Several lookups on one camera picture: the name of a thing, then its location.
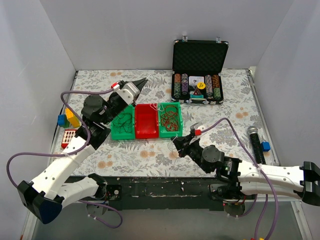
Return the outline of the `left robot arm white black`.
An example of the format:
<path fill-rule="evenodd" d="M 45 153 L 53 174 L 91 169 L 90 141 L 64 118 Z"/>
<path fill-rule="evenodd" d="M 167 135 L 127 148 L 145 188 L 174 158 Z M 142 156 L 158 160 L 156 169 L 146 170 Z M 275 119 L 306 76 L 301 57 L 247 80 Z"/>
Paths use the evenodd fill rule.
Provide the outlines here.
<path fill-rule="evenodd" d="M 81 110 L 81 126 L 70 143 L 54 161 L 30 182 L 17 185 L 22 204 L 43 224 L 51 223 L 70 204 L 84 198 L 102 200 L 107 194 L 105 179 L 92 173 L 80 181 L 65 184 L 83 161 L 92 155 L 107 139 L 111 123 L 128 106 L 134 106 L 147 78 L 119 81 L 109 90 L 85 92 Z"/>

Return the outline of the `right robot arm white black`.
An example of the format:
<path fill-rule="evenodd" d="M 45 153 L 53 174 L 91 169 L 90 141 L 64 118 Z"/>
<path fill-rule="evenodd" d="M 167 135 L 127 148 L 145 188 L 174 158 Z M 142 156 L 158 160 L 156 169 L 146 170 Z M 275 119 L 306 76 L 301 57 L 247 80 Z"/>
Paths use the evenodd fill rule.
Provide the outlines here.
<path fill-rule="evenodd" d="M 320 169 L 311 162 L 300 166 L 254 164 L 225 156 L 214 145 L 200 146 L 199 136 L 171 137 L 179 156 L 190 157 L 205 173 L 227 183 L 217 189 L 220 197 L 237 199 L 241 195 L 286 196 L 312 205 L 320 205 Z"/>

